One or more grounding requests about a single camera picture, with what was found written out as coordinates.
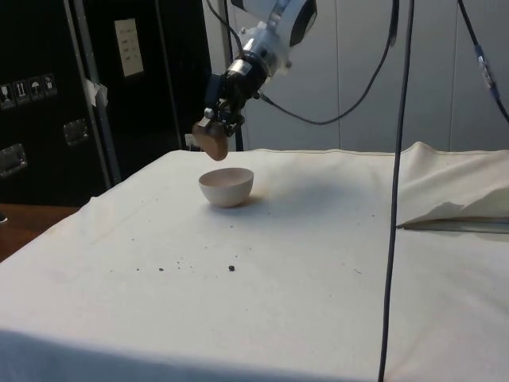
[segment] black cabinet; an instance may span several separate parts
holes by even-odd
[[[86,18],[121,179],[171,150],[203,116],[210,75],[201,0],[75,0]],[[90,54],[82,45],[83,56]],[[94,70],[90,62],[88,73]]]
[[[0,202],[82,205],[109,184],[62,0],[0,2]]]

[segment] white wall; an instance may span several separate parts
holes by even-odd
[[[509,25],[505,22],[509,2],[464,2],[509,107]],[[275,78],[265,93],[311,119],[328,119],[349,108],[382,55],[391,3],[317,0],[317,22],[293,51],[289,75]],[[408,1],[402,1],[398,43],[356,111],[339,123],[315,127],[252,100],[245,112],[246,148],[393,151],[407,10]],[[258,23],[233,6],[230,17],[237,30]],[[207,23],[211,52],[218,52],[218,47],[223,48],[217,32],[220,25],[211,18]],[[423,141],[440,150],[509,148],[509,126],[484,85],[457,0],[417,1],[411,65],[405,147]]]

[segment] white tablecloth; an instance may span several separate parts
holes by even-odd
[[[164,156],[0,264],[0,380],[376,380],[393,160]],[[508,164],[415,145],[399,222],[509,216]],[[225,166],[241,208],[200,193]],[[508,290],[506,236],[398,232],[389,380],[507,381]]]

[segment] sticker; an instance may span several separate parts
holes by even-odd
[[[136,20],[130,18],[128,20],[115,21],[115,31],[117,33],[117,42],[119,43],[124,77],[142,73],[144,70],[143,60],[138,42]]]
[[[56,96],[58,89],[56,88],[55,76],[52,73],[42,76],[42,88],[47,97]]]
[[[13,90],[18,105],[30,102],[29,87],[25,80],[14,82]]]
[[[16,107],[13,88],[10,84],[0,85],[0,110]]]
[[[32,101],[37,101],[38,99],[43,99],[45,97],[42,81],[39,77],[29,79],[29,90]]]

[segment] brown object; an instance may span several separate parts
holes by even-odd
[[[0,205],[7,222],[0,224],[0,262],[74,212],[74,207]]]
[[[222,161],[228,155],[228,138],[223,126],[218,122],[211,122],[204,127],[198,122],[192,127],[192,135],[198,146],[215,161]]]

